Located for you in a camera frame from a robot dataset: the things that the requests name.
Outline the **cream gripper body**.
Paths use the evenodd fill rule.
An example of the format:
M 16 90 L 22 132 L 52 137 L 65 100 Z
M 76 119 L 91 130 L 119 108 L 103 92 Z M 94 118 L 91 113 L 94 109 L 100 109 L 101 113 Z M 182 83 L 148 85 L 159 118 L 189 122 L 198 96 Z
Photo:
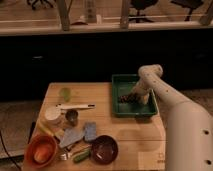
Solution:
M 137 97 L 138 102 L 146 105 L 149 100 L 150 89 L 146 88 L 143 83 L 137 82 L 132 88 L 132 93 Z

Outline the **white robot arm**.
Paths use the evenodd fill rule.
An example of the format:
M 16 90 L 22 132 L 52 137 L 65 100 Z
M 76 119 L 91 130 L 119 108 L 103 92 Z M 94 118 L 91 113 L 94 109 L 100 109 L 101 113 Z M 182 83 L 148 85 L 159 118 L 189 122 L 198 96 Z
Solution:
M 169 108 L 166 128 L 165 171 L 213 171 L 213 118 L 200 104 L 161 79 L 159 64 L 138 69 L 132 92 L 142 102 L 153 90 Z

